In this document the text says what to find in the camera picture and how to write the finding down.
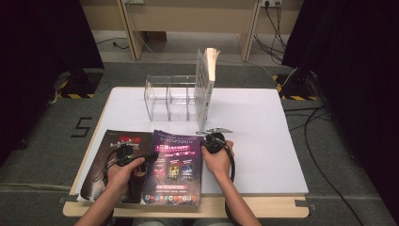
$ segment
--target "hand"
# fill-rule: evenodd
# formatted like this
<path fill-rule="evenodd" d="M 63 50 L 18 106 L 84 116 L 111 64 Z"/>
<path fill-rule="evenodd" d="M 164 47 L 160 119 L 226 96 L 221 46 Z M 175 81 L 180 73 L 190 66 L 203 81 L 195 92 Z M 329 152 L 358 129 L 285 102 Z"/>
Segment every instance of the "hand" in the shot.
<path fill-rule="evenodd" d="M 234 156 L 234 152 L 232 151 L 232 141 L 226 140 L 226 145 L 229 146 L 231 155 Z M 219 174 L 229 176 L 231 161 L 225 149 L 220 150 L 218 153 L 209 153 L 206 147 L 202 146 L 201 151 L 206 167 L 214 176 Z"/>
<path fill-rule="evenodd" d="M 144 163 L 145 158 L 140 157 L 135 159 L 128 165 L 124 167 L 120 167 L 118 165 L 114 165 L 108 170 L 108 185 L 105 189 L 112 187 L 113 189 L 120 192 L 120 195 L 125 194 L 128 191 L 128 182 L 130 177 L 134 173 L 134 169 Z"/>

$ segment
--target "person's right hand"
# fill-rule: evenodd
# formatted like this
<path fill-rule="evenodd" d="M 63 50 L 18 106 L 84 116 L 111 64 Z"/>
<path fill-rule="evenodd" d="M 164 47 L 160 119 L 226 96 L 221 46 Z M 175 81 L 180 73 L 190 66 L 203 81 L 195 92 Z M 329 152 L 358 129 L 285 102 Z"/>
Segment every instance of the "person's right hand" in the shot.
<path fill-rule="evenodd" d="M 232 141 L 226 140 L 226 144 L 231 150 L 231 155 L 234 156 L 234 152 L 232 151 Z M 229 176 L 231 161 L 225 149 L 220 150 L 218 153 L 209 153 L 206 147 L 202 146 L 201 151 L 206 167 L 214 176 Z"/>

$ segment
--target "white table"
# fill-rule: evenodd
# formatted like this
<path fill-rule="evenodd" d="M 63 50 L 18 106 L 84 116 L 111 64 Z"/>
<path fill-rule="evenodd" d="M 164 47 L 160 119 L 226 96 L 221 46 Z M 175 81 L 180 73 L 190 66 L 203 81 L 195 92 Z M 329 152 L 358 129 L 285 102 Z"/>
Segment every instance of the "white table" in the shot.
<path fill-rule="evenodd" d="M 76 176 L 71 195 L 78 194 L 100 146 L 104 132 L 111 130 L 163 130 L 195 135 L 196 121 L 150 121 L 143 99 L 144 88 L 113 88 Z M 206 128 L 228 128 L 233 140 L 236 174 L 234 184 L 258 218 L 305 218 L 308 188 L 288 131 L 275 89 L 214 89 Z M 196 211 L 149 209 L 120 204 L 115 217 L 225 218 L 224 201 L 212 174 L 203 167 L 201 206 Z M 66 202 L 66 216 L 82 216 L 87 202 Z"/>

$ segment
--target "acrylic divider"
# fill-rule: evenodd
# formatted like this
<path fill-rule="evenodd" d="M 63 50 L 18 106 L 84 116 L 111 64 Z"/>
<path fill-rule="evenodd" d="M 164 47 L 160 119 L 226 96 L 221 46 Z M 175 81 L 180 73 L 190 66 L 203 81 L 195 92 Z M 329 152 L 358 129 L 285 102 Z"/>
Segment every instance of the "acrylic divider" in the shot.
<path fill-rule="evenodd" d="M 144 91 L 150 121 L 196 121 L 195 75 L 149 75 Z"/>

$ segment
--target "yellow black tape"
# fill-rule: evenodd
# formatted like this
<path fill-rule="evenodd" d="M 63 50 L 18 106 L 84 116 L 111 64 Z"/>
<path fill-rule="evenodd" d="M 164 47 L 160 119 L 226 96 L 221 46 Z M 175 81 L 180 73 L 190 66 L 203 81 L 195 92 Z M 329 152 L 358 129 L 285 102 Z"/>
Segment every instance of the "yellow black tape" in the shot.
<path fill-rule="evenodd" d="M 93 98 L 94 94 L 76 94 L 76 93 L 58 93 L 58 98 L 72 98 L 72 99 L 81 99 L 81 98 Z"/>
<path fill-rule="evenodd" d="M 294 91 L 291 89 L 285 89 L 285 85 L 282 86 L 282 84 L 277 82 L 277 79 L 279 78 L 278 75 L 274 75 L 273 79 L 276 82 L 276 89 L 279 93 L 279 97 L 283 100 L 294 100 L 294 101 L 316 101 L 316 97 L 311 93 L 309 90 L 309 93 L 306 93 L 306 95 L 297 95 Z"/>

